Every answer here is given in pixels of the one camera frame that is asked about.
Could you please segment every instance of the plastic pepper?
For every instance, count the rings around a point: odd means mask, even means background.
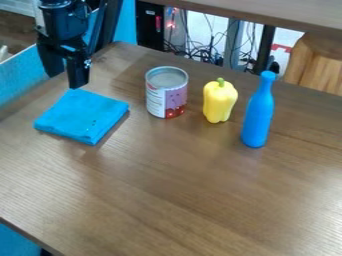
[[[210,123],[225,122],[238,98],[238,92],[231,83],[218,78],[203,88],[203,114]]]

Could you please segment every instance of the plastic bottle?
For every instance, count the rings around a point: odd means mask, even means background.
[[[241,140],[249,147],[259,148],[267,141],[274,112],[272,85],[275,79],[275,73],[262,72],[259,88],[247,105]]]

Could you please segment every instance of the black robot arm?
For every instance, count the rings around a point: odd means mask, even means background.
[[[112,6],[106,0],[100,0],[95,24],[90,36],[89,45],[83,40],[88,30],[90,8],[83,0],[42,0],[39,8],[42,10],[45,28],[37,27],[37,47],[46,73],[53,77],[64,71],[66,60],[69,87],[79,88],[89,82],[91,55],[97,49],[99,36],[103,33],[113,34],[121,4],[116,5],[117,15],[108,15],[106,10]],[[109,31],[103,31],[103,22],[110,21]]]

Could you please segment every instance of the metal pole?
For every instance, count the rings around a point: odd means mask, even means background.
[[[267,69],[275,30],[276,28],[273,26],[264,26],[264,29],[262,31],[258,58],[253,68],[254,73],[257,75],[260,75],[262,71]]]
[[[245,22],[230,18],[227,28],[227,40],[224,50],[223,66],[231,69],[240,69],[240,46]]]

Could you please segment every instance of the bottle neck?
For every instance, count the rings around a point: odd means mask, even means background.
[[[261,80],[258,93],[271,93],[273,81]]]

